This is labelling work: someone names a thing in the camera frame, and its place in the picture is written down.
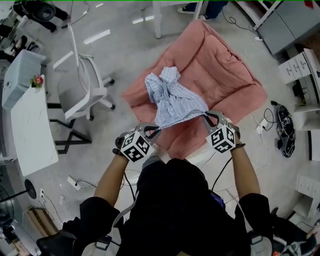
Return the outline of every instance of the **blue checkered cloth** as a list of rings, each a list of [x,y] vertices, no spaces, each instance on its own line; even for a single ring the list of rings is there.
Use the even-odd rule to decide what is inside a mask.
[[[145,86],[150,101],[158,107],[155,124],[160,128],[190,120],[208,110],[205,101],[193,91],[178,83],[177,67],[164,67],[160,76],[150,73]]]

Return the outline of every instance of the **black and white marker cube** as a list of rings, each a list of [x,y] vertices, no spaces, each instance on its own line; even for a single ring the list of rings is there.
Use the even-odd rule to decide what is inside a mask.
[[[224,153],[236,146],[235,130],[226,125],[222,125],[219,129],[206,137],[206,141],[216,151]]]
[[[124,143],[120,151],[130,161],[136,162],[144,157],[150,156],[155,150],[144,139],[140,132],[135,131],[124,137]]]

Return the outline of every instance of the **pink cushion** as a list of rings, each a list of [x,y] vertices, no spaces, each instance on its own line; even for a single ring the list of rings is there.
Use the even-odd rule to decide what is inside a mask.
[[[150,102],[145,86],[149,73],[176,66],[179,83],[199,94],[210,110],[223,112],[234,124],[259,108],[267,99],[262,85],[242,59],[201,20],[194,20],[183,33],[122,94],[140,122],[154,123],[157,106]],[[208,132],[202,117],[161,131],[157,144],[171,158],[184,159],[199,149]]]

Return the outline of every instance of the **gray cabinet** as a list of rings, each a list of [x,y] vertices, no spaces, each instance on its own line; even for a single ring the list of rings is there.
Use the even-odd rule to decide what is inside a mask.
[[[286,24],[276,12],[273,12],[268,17],[258,31],[272,54],[279,52],[295,40]]]
[[[315,2],[311,9],[304,1],[284,1],[276,12],[295,38],[302,36],[320,22],[320,7]]]
[[[320,7],[315,1],[313,9],[304,1],[283,1],[258,28],[258,32],[270,52],[276,54],[318,29]]]

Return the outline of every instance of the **gray tiled floor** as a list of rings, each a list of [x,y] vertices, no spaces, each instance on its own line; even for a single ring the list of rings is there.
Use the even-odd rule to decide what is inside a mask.
[[[84,191],[76,191],[67,183],[69,175],[84,179],[96,184],[103,172],[110,163],[113,154],[115,138],[124,131],[133,128],[137,124],[133,113],[121,98],[121,93],[131,82],[173,42],[192,20],[192,15],[181,15],[176,13],[176,7],[166,7],[162,10],[162,38],[156,39],[153,31],[153,20],[135,23],[143,16],[152,15],[151,3],[144,3],[147,8],[141,11],[141,3],[135,1],[113,2],[105,1],[100,7],[96,7],[100,1],[89,1],[90,10],[88,14],[79,22],[74,24],[73,30],[79,53],[93,55],[102,75],[111,74],[116,83],[109,87],[110,99],[116,104],[116,109],[110,111],[99,103],[94,106],[94,121],[87,121],[85,118],[76,120],[75,129],[90,135],[92,144],[71,146],[68,154],[60,155],[59,162],[43,170],[29,175],[37,191],[44,188],[45,193],[50,197],[59,211],[63,221],[79,216],[79,204],[94,193],[93,188]],[[56,5],[69,12],[71,2],[56,2]],[[83,2],[74,2],[72,21],[78,19],[87,9]],[[230,2],[224,8],[227,17],[236,18],[240,26],[247,28],[250,24],[248,18],[238,8],[236,3]],[[212,26],[225,41],[237,52],[248,64],[253,74],[261,81],[266,90],[269,100],[278,101],[293,111],[292,103],[296,102],[291,87],[284,84],[278,74],[278,61],[269,53],[263,42],[255,40],[255,35],[248,30],[243,30],[235,25],[229,24],[224,19],[222,13],[216,20],[209,21]],[[68,31],[59,30],[51,34],[37,23],[32,23],[29,30],[33,31],[45,45],[44,52],[50,59],[47,65],[47,80],[49,90],[49,102],[57,100],[56,86],[59,74],[53,73],[52,65],[62,56],[71,51]],[[84,40],[102,31],[110,30],[110,34],[85,45]],[[61,65],[67,68],[72,64],[72,57]],[[260,121],[265,108],[272,108],[269,102],[254,112],[255,117]],[[62,112],[50,110],[50,117],[64,119]],[[10,120],[8,115],[4,117],[6,146],[9,151],[14,151],[12,147],[12,137],[10,136]],[[246,150],[252,162],[256,165],[264,166],[268,162],[269,154],[267,147],[263,144],[261,137],[256,134],[256,123],[251,115],[245,117],[239,124],[242,141],[246,143]],[[65,128],[52,126],[53,136],[65,139],[68,131]],[[292,205],[297,201],[298,195],[294,190],[296,173],[302,165],[308,166],[308,145],[306,132],[297,132],[296,149],[289,159],[284,158],[280,151],[275,148],[277,133],[274,129],[263,134],[263,139],[270,148],[271,161],[263,169],[255,168],[261,187],[261,192],[269,198],[270,207],[279,207],[279,214],[287,214]],[[230,155],[216,154],[205,164],[203,172],[212,185],[218,173],[229,159]],[[15,166],[10,166],[10,179],[14,184],[14,189],[19,191],[23,178]],[[140,171],[141,166],[129,166],[128,169]],[[137,179],[138,173],[127,171],[131,181]],[[233,169],[230,164],[216,185],[216,190],[220,191],[234,185]],[[236,194],[235,188],[230,192]],[[230,196],[226,191],[219,192],[228,201]],[[60,207],[60,196],[64,196],[66,205]],[[27,196],[21,196],[19,201],[24,209],[30,204],[37,204],[37,201],[30,201]],[[132,202],[132,197],[128,186],[124,186],[120,192],[116,207],[123,209]],[[233,200],[227,204],[228,212],[233,215],[236,202]],[[50,202],[45,204],[54,215],[54,209]]]

